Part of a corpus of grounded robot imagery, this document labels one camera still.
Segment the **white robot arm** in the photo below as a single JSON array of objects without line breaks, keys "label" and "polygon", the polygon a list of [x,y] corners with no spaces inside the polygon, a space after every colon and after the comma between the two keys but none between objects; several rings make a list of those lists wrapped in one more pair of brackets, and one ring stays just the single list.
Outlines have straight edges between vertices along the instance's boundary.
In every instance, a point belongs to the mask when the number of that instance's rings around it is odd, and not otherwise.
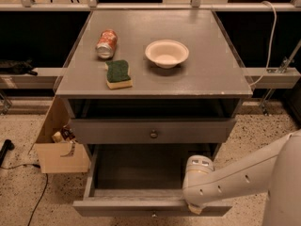
[{"label": "white robot arm", "polygon": [[262,226],[301,226],[301,131],[290,133],[223,169],[191,156],[182,194],[196,214],[209,202],[265,192]]}]

